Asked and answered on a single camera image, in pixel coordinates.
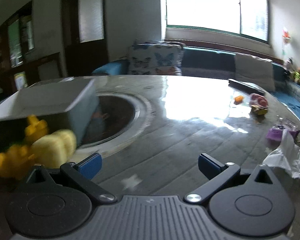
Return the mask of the yellow plush chick toy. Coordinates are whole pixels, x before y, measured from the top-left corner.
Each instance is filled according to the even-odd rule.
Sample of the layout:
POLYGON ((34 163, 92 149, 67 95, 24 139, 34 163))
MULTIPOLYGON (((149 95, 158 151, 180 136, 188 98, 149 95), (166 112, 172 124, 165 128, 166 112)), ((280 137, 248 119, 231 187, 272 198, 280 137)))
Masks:
POLYGON ((59 168, 66 163, 77 148, 73 131, 60 129, 35 141, 30 147, 36 163, 46 168, 59 168))

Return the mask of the white beige cushion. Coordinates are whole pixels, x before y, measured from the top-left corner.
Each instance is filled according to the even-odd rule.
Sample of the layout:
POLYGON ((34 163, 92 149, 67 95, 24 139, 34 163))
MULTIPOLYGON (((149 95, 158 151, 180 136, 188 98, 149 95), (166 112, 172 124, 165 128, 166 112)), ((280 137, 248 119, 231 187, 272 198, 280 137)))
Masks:
POLYGON ((275 91, 272 61, 248 54, 235 54, 235 79, 254 83, 266 91, 275 91))

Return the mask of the small orange toy piece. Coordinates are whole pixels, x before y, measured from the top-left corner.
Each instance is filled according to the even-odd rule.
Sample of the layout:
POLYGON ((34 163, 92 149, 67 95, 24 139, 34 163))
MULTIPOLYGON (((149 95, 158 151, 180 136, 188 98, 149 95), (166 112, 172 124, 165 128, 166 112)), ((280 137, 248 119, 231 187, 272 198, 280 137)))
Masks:
POLYGON ((242 96, 242 95, 239 95, 239 96, 235 97, 234 98, 234 104, 238 105, 238 104, 242 103, 243 99, 244 99, 244 96, 242 96))

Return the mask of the dark wooden door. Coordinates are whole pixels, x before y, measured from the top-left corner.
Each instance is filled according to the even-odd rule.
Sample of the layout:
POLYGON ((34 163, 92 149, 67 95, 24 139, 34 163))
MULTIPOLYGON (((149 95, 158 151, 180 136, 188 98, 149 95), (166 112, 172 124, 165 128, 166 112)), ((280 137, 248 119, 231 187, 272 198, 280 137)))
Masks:
POLYGON ((63 46, 69 76, 86 76, 109 62, 105 0, 61 0, 63 46))

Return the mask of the black cardboard box white inside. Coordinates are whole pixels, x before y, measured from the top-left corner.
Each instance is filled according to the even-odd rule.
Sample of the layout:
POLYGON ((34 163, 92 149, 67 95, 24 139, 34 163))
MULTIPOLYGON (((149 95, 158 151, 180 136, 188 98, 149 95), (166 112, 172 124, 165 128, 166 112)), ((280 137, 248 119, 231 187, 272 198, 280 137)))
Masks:
POLYGON ((98 104, 95 81, 83 77, 21 89, 0 103, 0 151, 24 140, 29 115, 45 120, 51 133, 72 130, 80 145, 98 104))

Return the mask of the round black induction cooker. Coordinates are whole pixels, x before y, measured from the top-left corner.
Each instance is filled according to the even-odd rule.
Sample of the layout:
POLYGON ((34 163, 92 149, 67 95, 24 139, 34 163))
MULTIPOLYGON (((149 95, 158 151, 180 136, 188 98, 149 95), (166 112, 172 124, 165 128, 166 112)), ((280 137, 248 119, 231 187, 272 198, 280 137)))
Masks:
POLYGON ((108 157, 129 146, 151 124, 151 103, 134 94, 100 93, 100 104, 91 117, 76 153, 93 152, 108 157))

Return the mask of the dark wooden shelf cabinet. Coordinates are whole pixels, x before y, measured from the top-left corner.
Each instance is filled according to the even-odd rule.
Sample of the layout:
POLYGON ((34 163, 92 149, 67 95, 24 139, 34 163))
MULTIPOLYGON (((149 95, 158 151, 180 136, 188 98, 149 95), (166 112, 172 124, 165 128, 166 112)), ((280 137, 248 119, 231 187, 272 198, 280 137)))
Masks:
POLYGON ((0 92, 12 94, 39 81, 63 77, 60 17, 34 1, 0 26, 0 92))

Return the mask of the window with green frame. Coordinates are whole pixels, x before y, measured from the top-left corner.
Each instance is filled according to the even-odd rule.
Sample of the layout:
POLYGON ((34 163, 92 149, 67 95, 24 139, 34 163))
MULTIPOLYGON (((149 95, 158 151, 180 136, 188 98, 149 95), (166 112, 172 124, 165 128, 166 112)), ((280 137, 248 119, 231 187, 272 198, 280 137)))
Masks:
POLYGON ((268 0, 166 0, 169 27, 194 28, 268 42, 268 0))

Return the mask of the black remote control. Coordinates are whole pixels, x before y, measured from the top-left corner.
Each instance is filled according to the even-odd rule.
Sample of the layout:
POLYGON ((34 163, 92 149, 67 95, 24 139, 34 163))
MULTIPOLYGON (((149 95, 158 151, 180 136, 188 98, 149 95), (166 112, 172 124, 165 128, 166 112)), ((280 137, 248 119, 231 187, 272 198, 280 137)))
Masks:
POLYGON ((247 83, 244 83, 244 82, 241 82, 241 81, 237 81, 237 80, 234 80, 234 79, 228 79, 228 82, 229 82, 229 86, 230 87, 233 87, 237 90, 240 90, 240 91, 243 91, 247 94, 258 94, 258 95, 261 95, 261 96, 264 96, 265 95, 265 92, 260 90, 260 89, 257 89, 247 83))

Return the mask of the pink toy car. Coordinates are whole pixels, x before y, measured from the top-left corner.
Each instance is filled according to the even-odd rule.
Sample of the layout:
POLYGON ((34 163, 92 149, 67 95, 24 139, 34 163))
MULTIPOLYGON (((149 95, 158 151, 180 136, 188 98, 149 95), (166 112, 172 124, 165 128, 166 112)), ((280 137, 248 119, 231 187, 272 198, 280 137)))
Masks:
POLYGON ((264 96, 256 93, 250 94, 249 105, 254 115, 263 116, 268 113, 268 101, 264 96))

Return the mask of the crumpled white tissue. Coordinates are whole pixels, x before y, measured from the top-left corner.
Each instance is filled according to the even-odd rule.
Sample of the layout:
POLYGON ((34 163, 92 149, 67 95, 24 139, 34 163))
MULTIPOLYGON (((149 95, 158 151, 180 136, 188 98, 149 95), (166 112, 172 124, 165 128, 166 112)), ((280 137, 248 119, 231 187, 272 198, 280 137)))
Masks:
POLYGON ((300 147, 288 130, 283 130, 280 145, 266 156, 262 164, 281 168, 293 179, 300 179, 300 147))

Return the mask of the orange rubber duck toy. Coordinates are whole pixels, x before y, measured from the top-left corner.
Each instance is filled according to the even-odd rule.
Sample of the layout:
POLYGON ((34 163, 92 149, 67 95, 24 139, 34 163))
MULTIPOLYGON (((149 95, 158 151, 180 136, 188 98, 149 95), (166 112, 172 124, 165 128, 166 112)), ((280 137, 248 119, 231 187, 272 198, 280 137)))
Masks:
POLYGON ((21 180, 35 164, 37 157, 30 151, 30 146, 49 132, 47 122, 35 115, 27 117, 25 143, 12 145, 6 152, 0 153, 0 178, 21 180))

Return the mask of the butterfly print cushion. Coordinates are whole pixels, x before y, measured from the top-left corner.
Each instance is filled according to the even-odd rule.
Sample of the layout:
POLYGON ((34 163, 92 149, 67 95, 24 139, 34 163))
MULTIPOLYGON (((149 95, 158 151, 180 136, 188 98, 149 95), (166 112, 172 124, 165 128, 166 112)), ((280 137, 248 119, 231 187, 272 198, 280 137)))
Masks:
POLYGON ((180 44, 134 44, 128 51, 128 74, 181 76, 183 54, 180 44))

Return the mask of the blue sofa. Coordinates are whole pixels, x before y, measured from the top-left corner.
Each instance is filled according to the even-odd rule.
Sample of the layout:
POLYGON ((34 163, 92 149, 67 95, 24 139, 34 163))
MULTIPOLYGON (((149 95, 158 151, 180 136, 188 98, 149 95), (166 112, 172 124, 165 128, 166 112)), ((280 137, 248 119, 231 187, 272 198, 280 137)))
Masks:
MULTIPOLYGON (((235 78, 235 53, 205 48, 184 47, 181 71, 184 76, 207 77, 213 79, 235 78)), ((300 119, 300 86, 288 81, 286 69, 272 62, 275 81, 275 91, 271 94, 287 105, 300 119)), ((129 61, 116 60, 95 69, 92 74, 99 75, 129 75, 129 61)))

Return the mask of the stuffed toys pile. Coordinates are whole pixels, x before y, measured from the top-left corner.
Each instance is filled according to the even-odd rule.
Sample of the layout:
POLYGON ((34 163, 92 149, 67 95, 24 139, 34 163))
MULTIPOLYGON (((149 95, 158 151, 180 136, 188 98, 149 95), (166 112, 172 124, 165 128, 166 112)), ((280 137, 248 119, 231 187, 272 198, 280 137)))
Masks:
POLYGON ((300 85, 300 67, 297 67, 293 63, 293 59, 292 58, 286 59, 283 66, 286 69, 290 80, 300 85))

